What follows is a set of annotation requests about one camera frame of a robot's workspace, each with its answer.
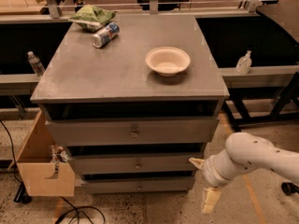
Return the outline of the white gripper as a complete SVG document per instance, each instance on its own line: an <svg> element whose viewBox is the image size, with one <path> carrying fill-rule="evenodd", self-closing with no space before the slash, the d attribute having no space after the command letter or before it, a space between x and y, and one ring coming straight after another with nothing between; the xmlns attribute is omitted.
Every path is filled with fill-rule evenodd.
<svg viewBox="0 0 299 224"><path fill-rule="evenodd" d="M218 188L223 188L230 182L224 175L224 171L228 168L228 159L221 156L210 156L205 161L189 158L189 162L197 169L203 167L203 178L210 187L204 188L202 212L209 214L221 196L221 190Z"/></svg>

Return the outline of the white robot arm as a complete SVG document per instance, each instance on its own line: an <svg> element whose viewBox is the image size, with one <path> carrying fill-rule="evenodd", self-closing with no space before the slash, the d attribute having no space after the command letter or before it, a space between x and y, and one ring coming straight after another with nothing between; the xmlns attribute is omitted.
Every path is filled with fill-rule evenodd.
<svg viewBox="0 0 299 224"><path fill-rule="evenodd" d="M299 185L299 153L275 147L269 140L250 133L233 133L224 149L207 159L189 158L207 182L202 212L209 214L221 196L221 189L235 177L256 169L270 170Z"/></svg>

